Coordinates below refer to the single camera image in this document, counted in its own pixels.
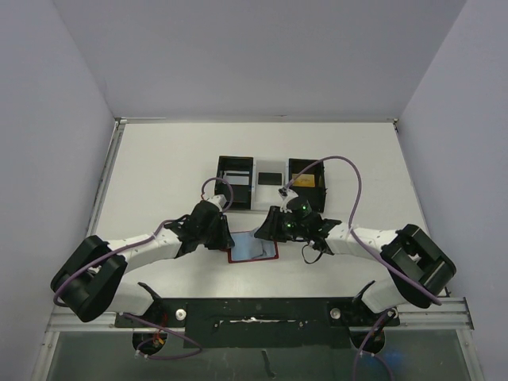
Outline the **red leather card holder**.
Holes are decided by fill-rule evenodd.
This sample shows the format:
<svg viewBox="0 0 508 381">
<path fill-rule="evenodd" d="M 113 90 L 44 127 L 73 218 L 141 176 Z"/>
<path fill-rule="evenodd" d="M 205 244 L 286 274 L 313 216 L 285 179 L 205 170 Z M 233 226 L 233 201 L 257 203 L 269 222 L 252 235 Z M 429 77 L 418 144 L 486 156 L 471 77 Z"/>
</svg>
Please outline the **red leather card holder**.
<svg viewBox="0 0 508 381">
<path fill-rule="evenodd" d="M 261 259 L 259 255 L 261 253 L 262 242 L 274 242 L 257 239 L 254 237 L 254 231 L 236 232 L 231 234 L 235 246 L 228 250 L 228 263 L 239 264 L 247 262 L 255 262 L 261 260 L 276 260 L 278 256 L 272 259 Z"/>
</svg>

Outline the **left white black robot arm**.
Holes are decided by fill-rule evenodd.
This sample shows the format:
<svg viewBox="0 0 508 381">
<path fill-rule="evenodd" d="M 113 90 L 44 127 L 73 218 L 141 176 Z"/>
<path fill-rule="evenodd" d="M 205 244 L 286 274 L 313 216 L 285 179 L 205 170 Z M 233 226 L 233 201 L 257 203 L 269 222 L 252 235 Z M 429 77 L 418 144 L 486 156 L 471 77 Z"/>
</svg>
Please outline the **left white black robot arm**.
<svg viewBox="0 0 508 381">
<path fill-rule="evenodd" d="M 82 322 L 105 312 L 128 313 L 145 326 L 155 325 L 162 307 L 144 283 L 123 281 L 125 274 L 161 260 L 175 260 L 199 246 L 226 251 L 234 246 L 220 194 L 200 201 L 190 214 L 162 221 L 153 233 L 120 240 L 85 238 L 53 277 L 53 302 Z"/>
</svg>

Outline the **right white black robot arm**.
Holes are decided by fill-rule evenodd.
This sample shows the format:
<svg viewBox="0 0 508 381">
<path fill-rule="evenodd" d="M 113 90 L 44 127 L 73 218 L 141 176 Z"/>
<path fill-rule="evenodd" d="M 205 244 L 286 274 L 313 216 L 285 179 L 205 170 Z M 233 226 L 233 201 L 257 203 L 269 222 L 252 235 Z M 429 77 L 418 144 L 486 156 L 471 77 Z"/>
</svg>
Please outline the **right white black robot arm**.
<svg viewBox="0 0 508 381">
<path fill-rule="evenodd" d="M 301 196 L 271 206 L 254 237 L 280 243 L 302 241 L 321 254 L 350 255 L 382 264 L 389 277 L 365 286 L 353 305 L 354 317 L 365 325 L 398 305 L 421 309 L 437 305 L 438 295 L 456 274 L 456 265 L 420 227 L 353 228 L 322 217 Z"/>
</svg>

